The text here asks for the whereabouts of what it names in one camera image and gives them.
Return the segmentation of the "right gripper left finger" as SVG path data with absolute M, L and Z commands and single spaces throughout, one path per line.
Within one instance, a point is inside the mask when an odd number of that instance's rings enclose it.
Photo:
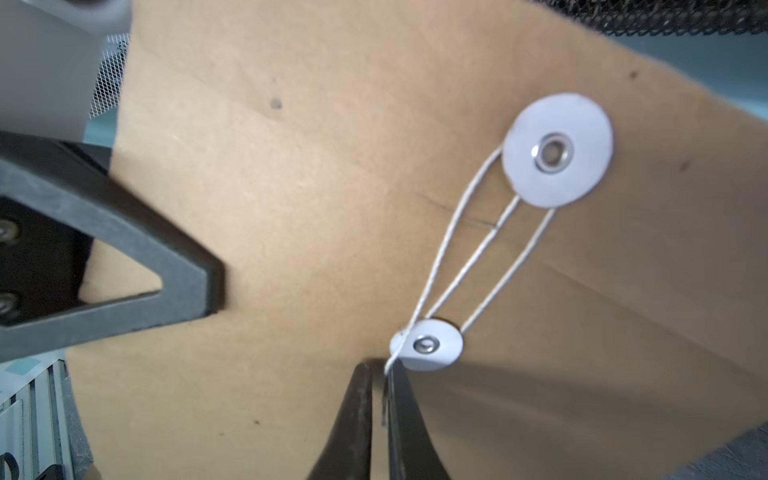
M 371 472 L 373 374 L 359 363 L 327 442 L 308 479 L 368 480 Z

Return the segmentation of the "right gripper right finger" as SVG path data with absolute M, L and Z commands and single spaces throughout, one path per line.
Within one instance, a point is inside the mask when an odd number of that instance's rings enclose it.
M 403 365 L 393 365 L 385 380 L 389 478 L 450 478 L 429 436 Z

